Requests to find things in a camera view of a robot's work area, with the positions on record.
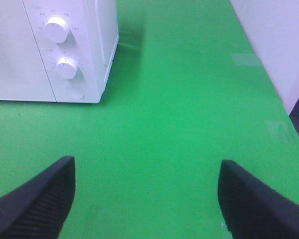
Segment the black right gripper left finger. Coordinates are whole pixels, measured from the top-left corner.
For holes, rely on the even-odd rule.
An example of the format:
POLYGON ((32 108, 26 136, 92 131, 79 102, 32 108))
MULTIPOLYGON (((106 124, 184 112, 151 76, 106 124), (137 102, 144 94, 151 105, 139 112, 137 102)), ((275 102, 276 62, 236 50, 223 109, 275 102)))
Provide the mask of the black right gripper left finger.
POLYGON ((75 159, 64 156, 0 197, 0 239, 56 239, 76 191, 75 159))

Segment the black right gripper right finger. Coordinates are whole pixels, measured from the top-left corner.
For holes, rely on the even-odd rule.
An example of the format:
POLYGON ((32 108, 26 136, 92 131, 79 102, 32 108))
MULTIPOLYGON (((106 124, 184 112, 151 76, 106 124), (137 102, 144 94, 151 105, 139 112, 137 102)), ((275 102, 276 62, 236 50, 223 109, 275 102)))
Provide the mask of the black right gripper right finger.
POLYGON ((299 239, 299 205, 233 160, 220 165, 217 196, 234 239, 299 239))

